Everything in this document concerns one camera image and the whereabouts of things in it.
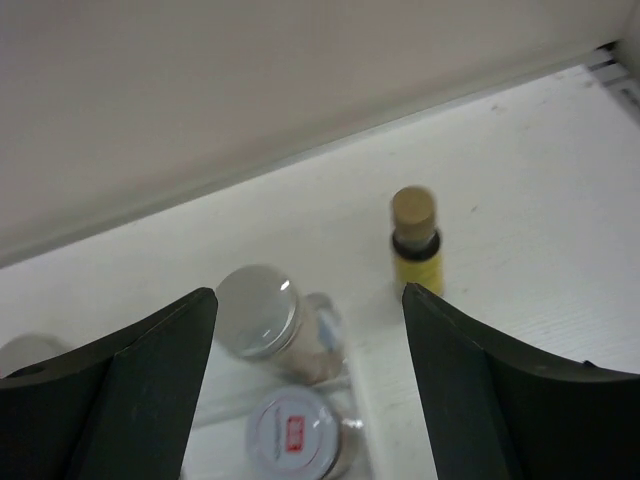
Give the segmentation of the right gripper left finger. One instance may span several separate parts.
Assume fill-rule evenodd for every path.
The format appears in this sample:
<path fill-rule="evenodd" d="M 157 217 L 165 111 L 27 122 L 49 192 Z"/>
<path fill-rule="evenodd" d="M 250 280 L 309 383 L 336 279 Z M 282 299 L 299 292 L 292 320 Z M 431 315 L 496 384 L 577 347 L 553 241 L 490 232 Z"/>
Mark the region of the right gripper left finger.
<path fill-rule="evenodd" d="M 179 478 L 217 308 L 201 287 L 3 378 L 2 478 Z"/>

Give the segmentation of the small yellow oil bottle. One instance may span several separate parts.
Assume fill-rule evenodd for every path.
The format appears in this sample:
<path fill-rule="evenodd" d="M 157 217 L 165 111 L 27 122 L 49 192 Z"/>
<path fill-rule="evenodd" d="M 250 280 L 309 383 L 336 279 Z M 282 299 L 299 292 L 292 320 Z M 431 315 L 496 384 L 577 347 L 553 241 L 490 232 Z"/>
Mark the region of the small yellow oil bottle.
<path fill-rule="evenodd" d="M 418 185 L 396 192 L 391 200 L 391 220 L 391 249 L 398 296 L 402 296 L 409 283 L 442 296 L 442 238 L 432 192 Z"/>

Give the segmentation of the white granule jar blue label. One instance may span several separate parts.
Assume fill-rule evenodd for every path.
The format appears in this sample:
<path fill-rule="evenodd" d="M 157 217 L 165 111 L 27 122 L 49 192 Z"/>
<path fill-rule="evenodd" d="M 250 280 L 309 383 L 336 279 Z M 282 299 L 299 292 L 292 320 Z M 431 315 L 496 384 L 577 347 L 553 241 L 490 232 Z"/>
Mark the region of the white granule jar blue label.
<path fill-rule="evenodd" d="M 71 350 L 71 347 L 57 337 L 44 334 L 25 334 L 16 337 L 0 348 L 0 374 L 2 378 L 10 374 Z"/>

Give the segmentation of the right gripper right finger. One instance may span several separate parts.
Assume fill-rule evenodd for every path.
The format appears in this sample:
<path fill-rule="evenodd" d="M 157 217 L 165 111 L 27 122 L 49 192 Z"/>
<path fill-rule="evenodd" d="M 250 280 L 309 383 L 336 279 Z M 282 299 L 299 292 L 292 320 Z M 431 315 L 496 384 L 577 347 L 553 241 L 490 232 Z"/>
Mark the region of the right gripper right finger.
<path fill-rule="evenodd" d="M 635 479 L 639 378 L 511 337 L 410 284 L 406 333 L 441 479 Z"/>

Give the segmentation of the orange spice jar back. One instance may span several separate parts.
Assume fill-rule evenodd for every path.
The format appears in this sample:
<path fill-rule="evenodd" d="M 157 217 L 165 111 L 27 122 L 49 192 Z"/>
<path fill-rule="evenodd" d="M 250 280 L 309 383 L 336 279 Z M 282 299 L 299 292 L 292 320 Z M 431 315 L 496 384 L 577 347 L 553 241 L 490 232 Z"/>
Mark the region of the orange spice jar back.
<path fill-rule="evenodd" d="M 266 395 L 249 414 L 245 451 L 259 479 L 340 479 L 352 468 L 364 423 L 311 387 Z"/>

